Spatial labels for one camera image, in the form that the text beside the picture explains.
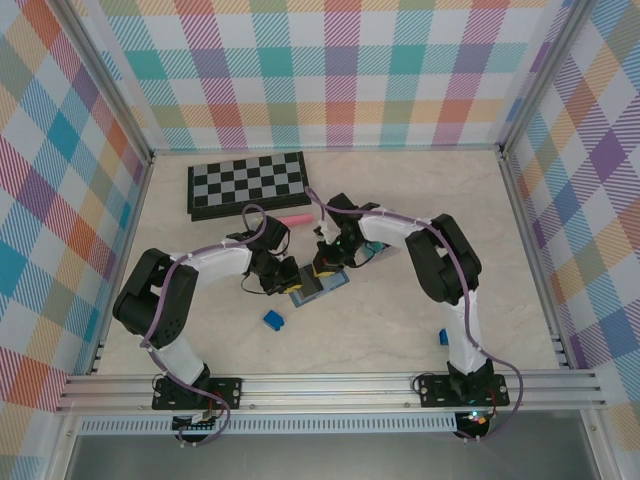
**marble floor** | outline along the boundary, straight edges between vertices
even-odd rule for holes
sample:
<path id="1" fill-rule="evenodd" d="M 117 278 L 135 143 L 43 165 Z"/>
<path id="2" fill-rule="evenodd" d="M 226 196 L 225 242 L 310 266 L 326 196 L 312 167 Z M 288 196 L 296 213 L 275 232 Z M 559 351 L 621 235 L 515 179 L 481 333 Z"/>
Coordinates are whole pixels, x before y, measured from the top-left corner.
<path id="1" fill-rule="evenodd" d="M 159 157 L 127 265 L 142 252 L 190 251 L 242 231 L 240 217 L 192 223 L 185 211 L 186 167 L 247 155 Z M 485 347 L 521 369 L 558 364 L 492 151 L 305 154 L 310 184 L 328 200 L 345 192 L 416 217 L 452 215 L 480 257 L 479 316 Z M 277 210 L 274 216 L 315 206 Z M 312 225 L 292 229 L 298 264 L 315 254 Z M 213 373 L 337 373 L 445 370 L 438 343 L 441 307 L 420 289 L 406 252 L 388 252 L 348 270 L 350 283 L 296 309 L 288 295 L 250 295 L 241 277 L 196 292 L 186 334 Z M 247 281 L 247 286 L 256 287 Z M 262 321 L 273 309 L 285 319 L 274 332 Z M 99 374 L 156 373 L 139 340 L 113 321 Z"/>

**chessboard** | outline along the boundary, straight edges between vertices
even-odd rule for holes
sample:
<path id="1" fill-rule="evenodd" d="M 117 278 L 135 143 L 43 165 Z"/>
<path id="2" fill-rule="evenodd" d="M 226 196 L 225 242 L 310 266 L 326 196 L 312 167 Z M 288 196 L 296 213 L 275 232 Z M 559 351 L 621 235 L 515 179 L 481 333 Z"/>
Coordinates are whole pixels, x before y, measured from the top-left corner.
<path id="1" fill-rule="evenodd" d="M 249 203 L 265 210 L 309 205 L 302 152 L 189 167 L 191 221 L 239 215 Z"/>

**pink marker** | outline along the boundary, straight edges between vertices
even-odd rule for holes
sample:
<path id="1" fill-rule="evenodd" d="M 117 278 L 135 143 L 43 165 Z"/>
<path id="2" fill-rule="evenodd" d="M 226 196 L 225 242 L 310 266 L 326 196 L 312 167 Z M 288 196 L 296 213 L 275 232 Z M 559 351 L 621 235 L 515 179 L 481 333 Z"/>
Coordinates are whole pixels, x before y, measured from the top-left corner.
<path id="1" fill-rule="evenodd" d="M 300 215 L 291 215 L 289 217 L 279 217 L 282 223 L 284 223 L 287 227 L 295 227 L 296 225 L 303 225 L 305 223 L 313 222 L 313 214 L 312 213 L 302 213 Z"/>

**gray floor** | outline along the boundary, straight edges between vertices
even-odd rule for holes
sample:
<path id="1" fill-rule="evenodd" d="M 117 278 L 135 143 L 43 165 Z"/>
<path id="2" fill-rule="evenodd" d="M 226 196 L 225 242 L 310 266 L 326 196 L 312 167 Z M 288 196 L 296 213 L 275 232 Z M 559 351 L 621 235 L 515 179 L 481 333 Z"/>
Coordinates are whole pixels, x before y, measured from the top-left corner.
<path id="1" fill-rule="evenodd" d="M 148 248 L 191 251 L 242 230 L 238 216 L 191 222 L 186 213 L 186 167 L 234 158 L 243 155 L 157 159 L 128 272 Z M 407 215 L 452 215 L 482 261 L 478 309 L 486 348 L 521 369 L 557 368 L 494 152 L 309 152 L 305 158 L 310 184 L 325 201 L 345 192 L 358 204 L 374 201 Z M 307 212 L 317 216 L 319 209 L 272 215 Z M 299 265 L 315 255 L 314 227 L 293 228 L 290 253 Z M 389 252 L 347 274 L 348 285 L 298 309 L 288 295 L 249 295 L 239 277 L 227 277 L 196 292 L 186 335 L 218 374 L 445 369 L 441 307 L 420 289 L 406 252 Z M 259 288 L 253 278 L 247 286 Z M 285 319 L 278 333 L 262 321 L 270 309 Z M 98 373 L 156 373 L 138 344 L 113 321 Z"/>
<path id="2" fill-rule="evenodd" d="M 486 443 L 452 434 L 81 437 L 67 480 L 589 480 L 599 478 L 579 413 L 519 413 Z"/>

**blue block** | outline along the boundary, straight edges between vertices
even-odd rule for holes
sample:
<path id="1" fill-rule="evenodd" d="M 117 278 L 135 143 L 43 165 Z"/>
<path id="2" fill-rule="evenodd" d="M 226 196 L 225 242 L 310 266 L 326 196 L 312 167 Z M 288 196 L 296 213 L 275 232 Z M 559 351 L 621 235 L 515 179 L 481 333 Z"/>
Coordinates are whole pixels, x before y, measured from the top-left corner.
<path id="1" fill-rule="evenodd" d="M 284 319 L 273 310 L 269 310 L 269 313 L 264 316 L 264 323 L 279 332 L 280 328 L 284 326 Z"/>
<path id="2" fill-rule="evenodd" d="M 440 338 L 440 345 L 449 345 L 449 337 L 447 337 L 447 331 L 444 328 L 440 330 L 438 337 Z"/>

